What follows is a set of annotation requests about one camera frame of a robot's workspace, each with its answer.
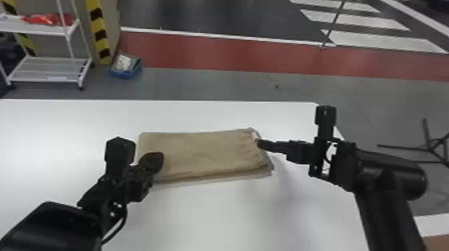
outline red stripe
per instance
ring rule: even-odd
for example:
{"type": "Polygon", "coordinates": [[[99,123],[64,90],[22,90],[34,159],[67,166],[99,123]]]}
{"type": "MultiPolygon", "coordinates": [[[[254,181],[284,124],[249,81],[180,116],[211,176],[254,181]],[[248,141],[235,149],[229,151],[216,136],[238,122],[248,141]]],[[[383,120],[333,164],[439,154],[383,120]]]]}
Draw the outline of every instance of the red stripe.
{"type": "Polygon", "coordinates": [[[145,67],[449,81],[449,57],[428,53],[133,32],[119,48],[145,67]]]}

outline hazard stripe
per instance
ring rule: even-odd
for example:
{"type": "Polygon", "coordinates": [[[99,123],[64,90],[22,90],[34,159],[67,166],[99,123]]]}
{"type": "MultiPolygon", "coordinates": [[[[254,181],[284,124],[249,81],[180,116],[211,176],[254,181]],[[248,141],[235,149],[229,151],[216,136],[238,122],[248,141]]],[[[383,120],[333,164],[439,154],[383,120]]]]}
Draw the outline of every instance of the hazard stripe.
{"type": "MultiPolygon", "coordinates": [[[[10,15],[17,15],[17,8],[15,5],[15,0],[1,0],[4,9],[10,15]]],[[[36,50],[34,44],[27,34],[18,34],[19,43],[28,51],[31,56],[36,56],[36,50]]]]}
{"type": "Polygon", "coordinates": [[[90,27],[95,39],[95,48],[100,56],[100,63],[109,65],[112,62],[112,55],[100,0],[86,0],[86,7],[90,16],[90,27]]]}

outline metal shelving unit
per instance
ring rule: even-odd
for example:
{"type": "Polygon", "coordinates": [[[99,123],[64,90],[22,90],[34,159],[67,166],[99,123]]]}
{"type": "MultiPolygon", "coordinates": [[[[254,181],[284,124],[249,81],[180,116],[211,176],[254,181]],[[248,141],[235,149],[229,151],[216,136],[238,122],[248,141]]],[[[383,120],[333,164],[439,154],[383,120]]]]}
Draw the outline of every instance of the metal shelving unit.
{"type": "Polygon", "coordinates": [[[7,15],[0,13],[0,31],[29,35],[46,35],[65,37],[70,57],[32,57],[28,51],[22,47],[26,56],[21,60],[17,67],[7,75],[3,66],[0,64],[0,73],[5,78],[6,84],[10,89],[14,89],[14,81],[28,82],[61,82],[76,83],[80,90],[83,90],[83,81],[91,64],[92,55],[86,40],[83,27],[80,24],[80,16],[76,9],[74,0],[71,1],[76,20],[71,26],[67,26],[63,16],[61,0],[56,0],[59,16],[62,26],[34,25],[21,20],[21,16],[7,15]],[[71,46],[71,36],[79,28],[82,39],[88,53],[88,58],[75,58],[71,46]]]}

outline folded towel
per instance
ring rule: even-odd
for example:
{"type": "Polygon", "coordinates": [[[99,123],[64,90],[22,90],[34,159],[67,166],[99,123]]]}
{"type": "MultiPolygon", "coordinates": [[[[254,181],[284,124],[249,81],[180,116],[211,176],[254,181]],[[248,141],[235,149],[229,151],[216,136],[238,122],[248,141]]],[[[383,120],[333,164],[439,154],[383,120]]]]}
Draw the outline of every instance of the folded towel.
{"type": "Polygon", "coordinates": [[[162,152],[164,167],[157,182],[203,180],[266,174],[272,165],[254,142],[252,128],[220,132],[166,134],[144,132],[138,141],[137,160],[147,152],[162,152]]]}

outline white tabletop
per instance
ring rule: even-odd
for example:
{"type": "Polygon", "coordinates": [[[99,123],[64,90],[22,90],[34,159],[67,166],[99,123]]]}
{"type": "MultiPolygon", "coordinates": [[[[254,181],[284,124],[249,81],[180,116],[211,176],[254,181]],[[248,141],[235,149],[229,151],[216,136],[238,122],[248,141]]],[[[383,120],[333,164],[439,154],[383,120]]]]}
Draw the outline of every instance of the white tabletop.
{"type": "MultiPolygon", "coordinates": [[[[316,105],[0,100],[0,236],[43,201],[76,204],[104,173],[110,138],[252,127],[311,141],[316,105]]],[[[352,194],[270,157],[268,178],[150,191],[104,250],[367,250],[352,194]]]]}

